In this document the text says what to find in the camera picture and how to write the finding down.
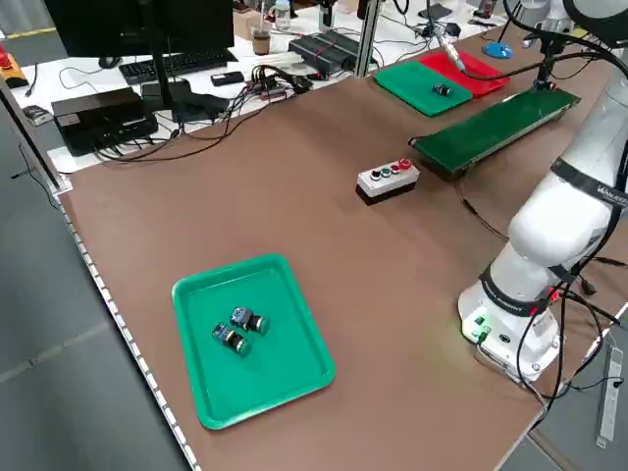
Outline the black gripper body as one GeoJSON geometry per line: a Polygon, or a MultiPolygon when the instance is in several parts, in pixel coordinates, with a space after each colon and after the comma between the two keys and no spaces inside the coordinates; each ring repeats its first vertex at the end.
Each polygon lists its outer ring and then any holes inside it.
{"type": "Polygon", "coordinates": [[[540,42],[541,53],[562,53],[565,46],[569,43],[569,35],[553,32],[541,31],[530,34],[532,41],[540,42]]]}

